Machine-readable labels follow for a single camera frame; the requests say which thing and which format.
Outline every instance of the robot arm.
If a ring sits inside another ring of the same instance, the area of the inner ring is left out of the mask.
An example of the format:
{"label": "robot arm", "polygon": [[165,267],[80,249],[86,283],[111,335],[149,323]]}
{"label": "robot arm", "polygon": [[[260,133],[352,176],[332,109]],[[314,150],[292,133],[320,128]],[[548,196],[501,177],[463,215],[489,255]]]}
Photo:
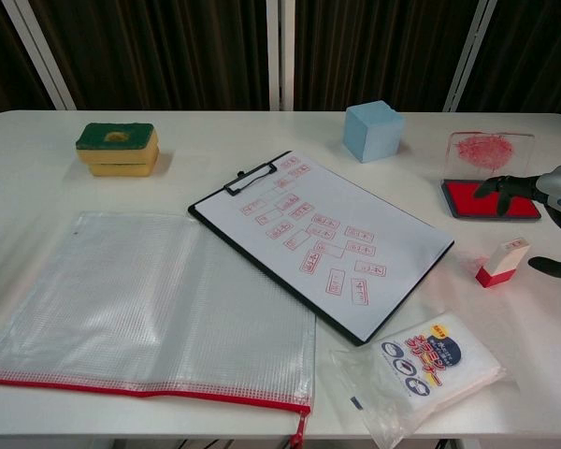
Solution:
{"label": "robot arm", "polygon": [[[521,196],[543,204],[549,216],[561,228],[561,166],[541,176],[490,178],[478,188],[474,196],[482,198],[492,192],[498,192],[496,213],[499,215],[507,212],[515,196]],[[546,274],[561,278],[561,262],[547,257],[532,257],[528,264]]]}

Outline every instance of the table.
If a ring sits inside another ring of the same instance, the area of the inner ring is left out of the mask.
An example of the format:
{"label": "table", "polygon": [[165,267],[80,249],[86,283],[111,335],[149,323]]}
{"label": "table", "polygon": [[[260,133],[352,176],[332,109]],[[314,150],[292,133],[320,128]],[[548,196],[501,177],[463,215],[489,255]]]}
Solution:
{"label": "table", "polygon": [[[529,173],[561,164],[561,115],[406,113],[397,156],[361,165],[341,145],[341,112],[11,111],[0,114],[0,324],[81,210],[185,213],[245,168],[296,150],[340,176],[450,232],[454,247],[380,335],[449,308],[471,317],[504,357],[515,382],[501,382],[425,422],[414,438],[561,438],[561,280],[527,266],[482,289],[474,261],[518,236],[530,255],[561,259],[561,232],[533,224],[476,223],[450,216],[439,190],[449,135],[482,130],[532,133]],[[147,179],[96,179],[74,153],[88,122],[150,122],[161,156]],[[350,345],[318,322],[313,414],[306,438],[369,438],[347,400],[329,350]],[[295,432],[281,411],[186,398],[125,398],[0,386],[0,436],[273,438]]]}

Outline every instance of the dark curtain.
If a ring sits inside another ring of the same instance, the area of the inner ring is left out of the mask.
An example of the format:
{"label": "dark curtain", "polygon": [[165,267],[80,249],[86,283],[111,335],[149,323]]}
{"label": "dark curtain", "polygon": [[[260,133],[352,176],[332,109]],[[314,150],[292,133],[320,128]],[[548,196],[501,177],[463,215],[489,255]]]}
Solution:
{"label": "dark curtain", "polygon": [[0,2],[0,112],[53,109],[48,93]]}
{"label": "dark curtain", "polygon": [[295,109],[442,110],[477,0],[297,0]]}
{"label": "dark curtain", "polygon": [[268,109],[266,0],[31,0],[78,109]]}
{"label": "dark curtain", "polygon": [[561,113],[561,0],[496,3],[458,110]]}

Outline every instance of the clipboard clip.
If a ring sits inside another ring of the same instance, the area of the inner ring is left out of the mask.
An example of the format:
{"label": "clipboard clip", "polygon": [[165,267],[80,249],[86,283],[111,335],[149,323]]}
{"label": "clipboard clip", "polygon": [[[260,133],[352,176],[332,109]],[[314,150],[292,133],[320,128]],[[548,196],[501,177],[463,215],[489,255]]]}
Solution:
{"label": "clipboard clip", "polygon": [[277,171],[277,167],[272,162],[267,162],[262,164],[247,173],[239,171],[237,174],[237,179],[228,182],[224,186],[224,190],[230,196],[236,196],[240,194],[243,190],[247,189],[254,182],[261,180],[262,178],[271,175]]}

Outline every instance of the yellow sponge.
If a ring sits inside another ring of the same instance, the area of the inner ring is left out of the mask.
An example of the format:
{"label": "yellow sponge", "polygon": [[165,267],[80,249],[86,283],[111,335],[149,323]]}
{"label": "yellow sponge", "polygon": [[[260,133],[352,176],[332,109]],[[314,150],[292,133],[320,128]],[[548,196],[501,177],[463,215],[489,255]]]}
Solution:
{"label": "yellow sponge", "polygon": [[89,123],[77,140],[85,164],[148,165],[157,153],[158,137],[150,123]]}
{"label": "yellow sponge", "polygon": [[149,164],[89,164],[88,167],[94,176],[150,176],[157,159],[158,147]]}

